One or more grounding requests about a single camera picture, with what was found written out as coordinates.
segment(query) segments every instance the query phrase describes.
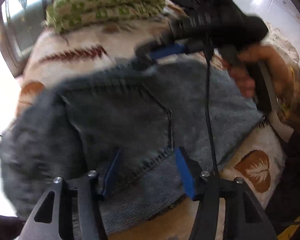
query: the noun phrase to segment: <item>gray fabric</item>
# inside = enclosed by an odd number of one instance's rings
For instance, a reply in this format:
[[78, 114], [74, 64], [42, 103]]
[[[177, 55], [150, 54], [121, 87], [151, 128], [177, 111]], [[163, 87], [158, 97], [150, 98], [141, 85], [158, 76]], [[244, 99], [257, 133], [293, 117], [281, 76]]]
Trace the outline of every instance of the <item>gray fabric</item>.
[[[240, 95], [227, 72], [212, 68], [211, 75], [210, 117], [222, 168], [262, 114]], [[53, 178], [101, 169], [114, 147], [122, 147], [122, 166], [113, 194], [100, 205], [107, 233], [172, 204], [183, 188], [169, 145], [167, 114], [139, 86], [172, 111], [175, 145], [210, 170], [205, 80], [206, 67], [187, 60], [142, 73], [116, 68], [45, 90], [0, 142], [4, 191], [18, 216], [29, 216]]]

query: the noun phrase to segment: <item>sleeve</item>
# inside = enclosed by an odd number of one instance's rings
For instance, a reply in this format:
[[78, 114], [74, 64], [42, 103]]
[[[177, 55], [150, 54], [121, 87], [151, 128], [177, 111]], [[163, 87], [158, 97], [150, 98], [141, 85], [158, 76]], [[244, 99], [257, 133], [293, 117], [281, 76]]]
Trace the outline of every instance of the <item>sleeve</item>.
[[300, 132], [300, 67], [290, 65], [290, 69], [293, 73], [294, 87], [293, 91], [289, 91], [290, 96], [286, 97], [288, 99], [279, 98], [278, 117], [282, 123]]

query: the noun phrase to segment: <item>green patterned pillow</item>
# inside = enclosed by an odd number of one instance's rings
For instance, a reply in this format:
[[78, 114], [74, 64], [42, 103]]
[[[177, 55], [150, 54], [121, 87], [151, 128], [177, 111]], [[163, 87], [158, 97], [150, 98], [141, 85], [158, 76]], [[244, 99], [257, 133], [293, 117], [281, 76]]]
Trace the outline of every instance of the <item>green patterned pillow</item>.
[[156, 16], [165, 0], [54, 0], [47, 12], [47, 25], [57, 33], [91, 23]]

